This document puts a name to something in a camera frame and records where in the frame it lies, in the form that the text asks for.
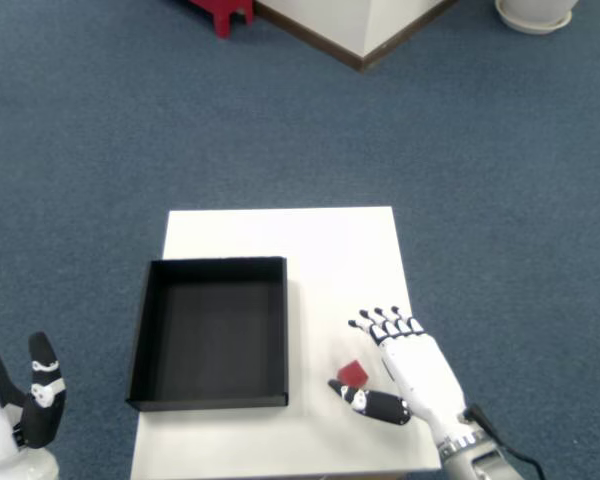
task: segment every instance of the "open box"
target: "open box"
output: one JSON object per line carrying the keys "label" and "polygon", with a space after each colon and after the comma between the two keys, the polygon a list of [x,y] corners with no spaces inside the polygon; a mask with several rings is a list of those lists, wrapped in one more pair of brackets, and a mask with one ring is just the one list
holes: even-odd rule
{"label": "open box", "polygon": [[282,257],[151,262],[127,402],[142,411],[285,406]]}

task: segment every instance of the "white tabletop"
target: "white tabletop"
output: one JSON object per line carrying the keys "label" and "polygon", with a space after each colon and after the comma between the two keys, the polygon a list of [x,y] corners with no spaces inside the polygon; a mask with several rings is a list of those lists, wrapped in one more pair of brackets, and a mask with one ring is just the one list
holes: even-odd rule
{"label": "white tabletop", "polygon": [[173,211],[165,259],[284,256],[289,406],[140,413],[132,479],[404,472],[438,468],[428,427],[354,413],[328,386],[358,359],[368,388],[396,393],[360,308],[409,312],[390,207]]}

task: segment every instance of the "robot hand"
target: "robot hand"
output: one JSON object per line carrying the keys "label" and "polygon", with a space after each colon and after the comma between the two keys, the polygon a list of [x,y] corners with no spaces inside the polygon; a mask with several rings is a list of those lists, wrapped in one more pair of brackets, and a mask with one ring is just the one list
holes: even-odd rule
{"label": "robot hand", "polygon": [[[495,430],[488,429],[487,433],[467,420],[465,413],[476,407],[467,410],[456,376],[437,342],[420,323],[413,317],[404,317],[398,307],[392,307],[391,313],[380,308],[371,314],[360,310],[360,317],[349,320],[349,325],[369,334],[380,348],[382,361],[402,398],[359,391],[337,380],[331,380],[329,385],[363,415],[404,424],[406,420],[395,420],[400,418],[400,412],[402,418],[408,420],[410,411],[427,422],[443,467],[453,480],[523,480],[502,455],[499,439],[490,436]],[[512,449],[507,448],[507,451],[513,453]],[[544,479],[539,464],[537,468],[540,478]]]}
{"label": "robot hand", "polygon": [[[360,317],[349,320],[349,325],[364,330],[380,348],[383,363],[402,395],[393,397],[393,403],[408,406],[427,422],[437,445],[470,435],[475,428],[461,420],[466,408],[462,389],[433,337],[397,307],[391,313],[380,308],[373,313],[361,310]],[[343,398],[355,398],[356,392],[352,396],[350,388],[338,383],[329,382]],[[355,402],[349,403],[360,412]]]}
{"label": "robot hand", "polygon": [[44,333],[31,335],[29,352],[32,385],[27,394],[11,382],[0,358],[0,480],[57,477],[55,459],[42,447],[55,438],[58,430],[65,384]]}

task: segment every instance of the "red chair leg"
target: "red chair leg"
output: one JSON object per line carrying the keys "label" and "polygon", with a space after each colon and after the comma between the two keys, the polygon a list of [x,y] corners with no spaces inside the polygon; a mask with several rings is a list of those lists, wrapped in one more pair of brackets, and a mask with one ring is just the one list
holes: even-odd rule
{"label": "red chair leg", "polygon": [[213,15],[213,26],[217,36],[220,38],[229,38],[229,15],[215,13]]}
{"label": "red chair leg", "polygon": [[253,1],[247,0],[244,2],[244,17],[247,20],[247,25],[251,25],[253,22]]}

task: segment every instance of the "white flower pot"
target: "white flower pot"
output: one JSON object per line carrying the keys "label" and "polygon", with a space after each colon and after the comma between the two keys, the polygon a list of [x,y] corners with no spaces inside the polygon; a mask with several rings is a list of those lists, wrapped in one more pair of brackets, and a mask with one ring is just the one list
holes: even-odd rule
{"label": "white flower pot", "polygon": [[495,0],[502,21],[524,33],[542,35],[565,27],[578,0]]}

